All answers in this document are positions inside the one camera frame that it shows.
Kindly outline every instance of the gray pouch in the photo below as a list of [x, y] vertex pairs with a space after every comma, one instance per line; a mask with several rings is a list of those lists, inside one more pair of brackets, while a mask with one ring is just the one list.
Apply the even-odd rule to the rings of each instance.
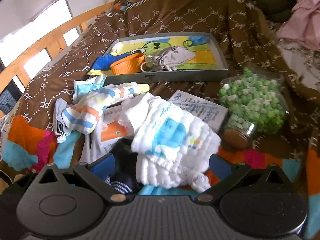
[[182, 46], [173, 46], [164, 49], [158, 56], [148, 56], [157, 70], [163, 70], [164, 68], [168, 71], [177, 70], [177, 66], [191, 60], [196, 56], [195, 53]]

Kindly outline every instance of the blue towel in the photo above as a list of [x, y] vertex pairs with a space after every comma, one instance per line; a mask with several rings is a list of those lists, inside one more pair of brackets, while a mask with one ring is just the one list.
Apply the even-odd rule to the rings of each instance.
[[121, 55], [113, 56], [111, 54], [107, 54], [105, 56], [99, 56], [96, 61], [93, 63], [91, 69], [96, 69], [96, 70], [111, 70], [110, 66], [112, 63], [115, 63], [118, 60], [123, 59], [124, 57], [127, 57], [131, 55], [130, 53], [124, 53]]
[[199, 193], [193, 190], [185, 190], [182, 188], [169, 188], [154, 187], [152, 185], [143, 186], [142, 190], [138, 192], [138, 195], [149, 195], [149, 196], [171, 196], [171, 195], [190, 195], [192, 199], [195, 199]]

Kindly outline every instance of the brown bedsheet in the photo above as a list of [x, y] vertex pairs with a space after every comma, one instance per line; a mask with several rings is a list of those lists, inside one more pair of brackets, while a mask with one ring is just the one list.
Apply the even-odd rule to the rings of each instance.
[[[126, 5], [129, 1], [120, 2]], [[276, 157], [304, 156], [310, 128], [317, 126], [320, 117], [319, 93], [300, 84], [274, 44], [263, 14], [247, 0], [135, 0], [125, 11], [116, 6], [98, 16], [75, 49], [31, 81], [17, 115], [25, 117], [30, 126], [51, 131], [57, 98], [71, 103], [73, 81], [87, 79], [92, 63], [114, 40], [167, 32], [212, 33], [228, 60], [230, 76], [241, 74], [247, 62], [283, 74], [289, 88], [285, 95], [290, 109], [289, 121], [276, 135], [257, 135], [251, 147]], [[153, 94], [164, 99], [177, 89], [217, 102], [219, 83], [152, 85]], [[75, 148], [78, 150], [74, 152], [73, 161], [81, 154], [81, 147]]]

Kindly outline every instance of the pink fabric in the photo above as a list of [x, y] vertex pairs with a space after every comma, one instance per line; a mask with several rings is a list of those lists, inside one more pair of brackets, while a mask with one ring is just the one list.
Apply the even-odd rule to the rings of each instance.
[[293, 15], [279, 29], [281, 39], [296, 41], [311, 50], [320, 50], [320, 0], [297, 0]]
[[38, 164], [33, 164], [30, 169], [35, 169], [38, 173], [48, 163], [50, 143], [55, 138], [54, 132], [45, 131], [44, 138], [37, 143], [36, 152], [38, 155]]
[[249, 164], [253, 169], [264, 169], [265, 158], [264, 154], [256, 150], [248, 150], [244, 153], [244, 162]]

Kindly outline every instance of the wooden bed rail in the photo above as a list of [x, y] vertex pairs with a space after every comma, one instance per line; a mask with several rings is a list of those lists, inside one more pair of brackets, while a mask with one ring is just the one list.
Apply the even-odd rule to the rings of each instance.
[[43, 36], [34, 44], [32, 44], [0, 73], [0, 93], [2, 93], [2, 91], [10, 83], [12, 78], [16, 75], [23, 84], [23, 86], [27, 87], [27, 85], [30, 82], [30, 77], [28, 76], [23, 66], [31, 58], [33, 58], [43, 49], [47, 50], [51, 59], [55, 58], [60, 53], [60, 51], [64, 50], [67, 47], [66, 41], [63, 38], [63, 35], [66, 32], [72, 30], [77, 26], [80, 27], [81, 31], [84, 31], [88, 27], [86, 21], [111, 8], [114, 4], [115, 1], [106, 3], [99, 7], [91, 9], [83, 14], [80, 14], [71, 19], [70, 21], [55, 28], [47, 35]]

